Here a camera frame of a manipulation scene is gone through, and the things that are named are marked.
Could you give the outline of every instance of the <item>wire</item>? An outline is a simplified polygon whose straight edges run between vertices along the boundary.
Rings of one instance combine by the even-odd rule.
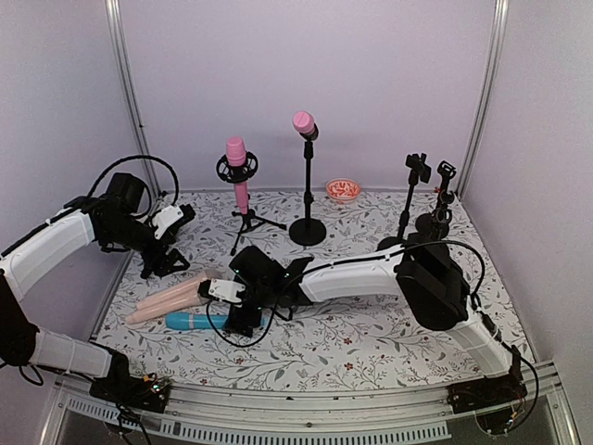
[[[421,244],[414,244],[412,246],[406,246],[404,248],[401,248],[400,250],[397,250],[396,252],[389,254],[389,257],[395,257],[397,255],[401,255],[404,253],[407,253],[411,250],[414,250],[416,248],[425,248],[425,247],[429,247],[429,246],[439,246],[439,245],[452,245],[452,246],[460,246],[462,248],[466,248],[468,250],[470,250],[476,257],[477,259],[480,261],[480,266],[482,268],[482,271],[480,272],[480,278],[478,279],[478,282],[475,285],[475,289],[473,290],[473,292],[471,293],[472,296],[472,302],[474,302],[474,300],[477,300],[478,303],[480,301],[479,297],[477,296],[477,292],[480,289],[480,286],[482,285],[482,283],[484,282],[484,277],[486,275],[486,263],[484,262],[484,258],[482,257],[482,255],[480,254],[480,252],[478,252],[475,248],[473,248],[472,246],[470,246],[469,244],[466,243],[462,243],[460,241],[454,241],[454,240],[446,240],[446,239],[441,239],[438,241],[429,241],[426,243],[421,243]],[[325,264],[321,264],[317,267],[313,267],[312,269],[309,269],[307,271],[298,273],[297,275],[295,275],[291,280],[289,280],[284,287],[280,290],[280,292],[278,292],[278,296],[276,297],[276,301],[274,302],[273,307],[271,308],[271,315],[270,315],[270,320],[268,321],[268,325],[266,326],[266,329],[263,331],[263,333],[261,334],[261,336],[258,337],[257,340],[252,341],[251,343],[247,343],[245,345],[241,345],[239,343],[235,343],[231,340],[229,340],[227,337],[224,336],[224,334],[221,332],[221,330],[219,328],[217,328],[214,323],[212,322],[212,319],[210,318],[210,305],[212,303],[212,300],[210,300],[207,305],[206,305],[206,318],[208,319],[208,323],[210,324],[210,328],[216,333],[217,336],[219,336],[220,338],[222,338],[225,342],[227,342],[228,344],[235,346],[236,348],[240,348],[240,349],[245,349],[245,348],[250,348],[252,346],[257,345],[261,340],[264,339],[265,336],[268,335],[268,333],[270,332],[271,329],[271,323],[273,321],[274,315],[277,315],[277,309],[278,309],[278,305],[280,303],[280,298],[282,297],[283,293],[285,292],[286,289],[288,289],[288,287],[290,287],[297,279],[302,278],[303,276],[309,274],[309,273],[313,273],[313,272],[317,272],[320,271],[322,269],[326,269],[328,267],[334,267],[334,266],[339,266],[342,264],[352,264],[352,263],[356,263],[356,262],[367,262],[367,261],[378,261],[378,260],[384,260],[385,259],[385,254],[383,255],[376,255],[374,257],[370,257],[370,258],[352,258],[352,259],[345,259],[345,260],[340,260],[340,261],[334,261],[334,262],[328,262]]]
[[[97,385],[98,387],[101,388],[101,390],[103,390],[106,394],[108,394],[108,396],[111,397],[111,399],[113,399],[115,401],[115,406],[120,411],[120,415],[118,416],[118,424],[120,427],[120,437],[123,439],[124,442],[126,442],[126,444],[132,445],[130,440],[128,438],[126,438],[127,433],[123,432],[123,429],[124,429],[123,421],[124,420],[126,420],[130,423],[136,423],[142,430],[142,434],[145,437],[146,443],[148,445],[152,445],[150,437],[148,436],[148,433],[146,432],[146,428],[145,428],[144,424],[142,423],[142,420],[140,419],[140,416],[138,414],[136,414],[134,411],[132,411],[132,409],[129,406],[122,403],[118,397],[116,397],[111,391],[109,391],[107,388],[105,388],[96,379],[89,377],[88,375],[81,374],[81,373],[73,373],[73,374],[78,375],[78,376],[82,377],[83,379],[91,382],[92,384]]]
[[[173,183],[175,184],[175,196],[173,197],[173,202],[172,202],[172,205],[175,205],[175,203],[177,202],[177,198],[179,197],[179,179],[177,178],[177,173],[175,172],[175,170],[171,167],[171,165],[169,163],[165,162],[161,158],[157,158],[156,156],[151,156],[151,155],[133,155],[133,156],[127,156],[125,158],[116,160],[111,165],[109,165],[106,169],[104,169],[103,172],[101,172],[101,174],[99,175],[99,177],[96,178],[95,183],[91,187],[91,190],[89,190],[89,193],[86,195],[86,197],[93,196],[93,193],[95,192],[96,188],[99,186],[101,181],[103,181],[103,179],[107,176],[107,174],[109,172],[111,172],[114,168],[116,168],[120,164],[123,164],[124,162],[128,162],[130,160],[136,160],[136,159],[152,160],[153,162],[157,162],[161,165],[164,165],[167,169],[169,169],[170,175],[173,178]]]
[[[293,308],[288,308],[288,315],[282,315],[278,311],[274,311],[274,313],[283,322],[292,322],[293,321],[293,315],[294,315],[295,312],[294,312]]]
[[[527,411],[527,413],[521,418],[521,420],[519,422],[517,422],[516,424],[514,424],[513,426],[511,426],[511,428],[509,428],[507,430],[507,433],[510,433],[511,431],[514,431],[515,429],[517,429],[519,426],[521,426],[522,424],[525,423],[525,421],[529,418],[529,416],[532,414],[532,412],[534,411],[534,409],[536,408],[537,405],[537,398],[539,397],[539,375],[537,375],[537,371],[536,368],[534,367],[533,364],[531,364],[528,360],[526,360],[521,353],[519,353],[516,350],[513,350],[507,343],[505,343],[504,341],[501,341],[500,344],[506,349],[508,350],[512,355],[515,355],[517,357],[519,357],[519,359],[525,363],[528,367],[529,370],[531,371],[531,373],[534,375],[534,379],[536,380],[536,394],[534,395],[534,402],[531,404],[531,406],[529,407],[529,411]]]
[[[25,371],[23,368],[27,367],[27,366],[33,370],[33,372],[37,376],[38,380],[33,380],[32,378],[30,378],[28,375],[25,374]],[[35,385],[36,387],[42,387],[44,385],[44,378],[41,377],[39,370],[32,364],[28,364],[27,366],[19,366],[20,376],[22,378],[24,378],[27,382],[31,383],[32,385]]]
[[[206,318],[208,318],[208,323],[210,323],[210,327],[214,330],[216,335],[219,336],[220,338],[222,338],[224,341],[226,341],[229,345],[235,346],[236,348],[240,348],[240,349],[251,348],[252,346],[256,346],[261,340],[263,340],[265,338],[265,336],[268,335],[268,332],[270,332],[271,322],[273,321],[274,315],[276,314],[276,308],[278,306],[279,301],[280,301],[280,297],[278,297],[276,299],[276,303],[274,304],[274,307],[271,310],[271,315],[270,315],[270,320],[268,321],[268,325],[266,326],[266,329],[263,331],[261,336],[259,336],[257,340],[252,341],[251,343],[247,343],[245,345],[242,345],[240,343],[235,343],[234,341],[229,340],[227,337],[224,336],[224,334],[219,330],[219,328],[214,325],[214,322],[212,322],[212,318],[210,318],[210,305],[212,304],[212,300],[210,300],[206,304]]]

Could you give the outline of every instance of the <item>red bowl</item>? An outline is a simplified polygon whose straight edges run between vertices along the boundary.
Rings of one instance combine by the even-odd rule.
[[[327,195],[338,204],[347,204],[360,195],[360,185],[351,179],[337,178],[325,185]]]

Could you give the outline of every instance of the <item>white wall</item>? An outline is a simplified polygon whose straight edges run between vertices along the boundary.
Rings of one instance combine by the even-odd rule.
[[[466,203],[593,443],[593,5],[511,2]]]
[[[136,148],[102,0],[4,0],[0,42],[4,249]],[[36,324],[86,338],[120,260],[97,246],[78,252],[32,289],[25,312]],[[51,387],[45,378],[35,388],[12,368],[0,372],[0,443],[34,443]]]
[[[303,186],[305,109],[320,124],[312,183],[406,187],[425,151],[461,166],[484,77],[494,1],[121,2],[152,154],[185,189],[224,188],[230,136],[260,160],[257,186]],[[158,169],[161,185],[171,181]]]

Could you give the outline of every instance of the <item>patterned surface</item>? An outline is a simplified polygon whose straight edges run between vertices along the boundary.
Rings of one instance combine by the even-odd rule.
[[[381,239],[396,233],[405,201],[404,194],[378,192],[362,193],[345,206],[322,193],[316,198],[313,216],[321,218],[328,229],[320,245],[303,248],[293,244],[287,232],[263,226],[245,236],[239,248],[255,244],[284,266],[306,255],[330,259],[374,251]],[[434,194],[417,194],[410,220],[430,210],[434,200]],[[246,350],[226,344],[209,330],[169,330],[163,319],[127,326],[125,317],[138,300],[198,271],[215,269],[223,278],[233,277],[227,265],[240,226],[239,218],[230,217],[234,194],[185,194],[180,201],[192,204],[197,213],[175,245],[192,263],[191,270],[162,280],[154,276],[143,280],[136,255],[98,335],[99,343],[125,352],[136,373],[158,371],[178,382],[198,385],[291,391],[397,388],[479,375],[473,359],[447,334],[429,332],[416,323],[401,295],[337,299],[302,308],[290,323],[274,321],[268,336]],[[284,223],[304,212],[297,193],[253,192],[251,206],[260,216]],[[481,292],[486,311],[503,337],[532,360],[509,295],[459,203],[454,204],[453,215],[449,238],[478,248],[486,258]],[[454,247],[452,252],[473,285],[479,276],[477,259],[462,248]],[[226,308],[213,305],[213,311],[223,313]]]

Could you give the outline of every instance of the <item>robotic arm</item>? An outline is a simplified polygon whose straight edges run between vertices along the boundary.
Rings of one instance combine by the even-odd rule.
[[[140,252],[143,278],[186,270],[189,262],[177,249],[168,252],[179,228],[193,220],[191,206],[168,206],[139,220],[132,214],[144,183],[129,173],[115,173],[101,197],[78,197],[54,218],[34,229],[0,257],[0,359],[13,366],[39,365],[93,377],[91,394],[129,406],[161,411],[165,393],[134,400],[130,388],[150,387],[131,377],[125,355],[56,334],[31,324],[19,306],[31,287],[71,253],[96,241],[102,250]]]
[[[231,261],[235,281],[228,295],[211,292],[221,280],[205,281],[204,298],[231,303],[225,330],[251,337],[261,325],[261,308],[292,308],[330,299],[403,293],[418,323],[447,332],[477,361],[484,379],[450,385],[449,403],[462,413],[526,396],[519,351],[501,342],[500,332],[470,298],[460,266],[446,243],[412,234],[402,244],[335,261],[303,258],[284,268],[255,246]]]

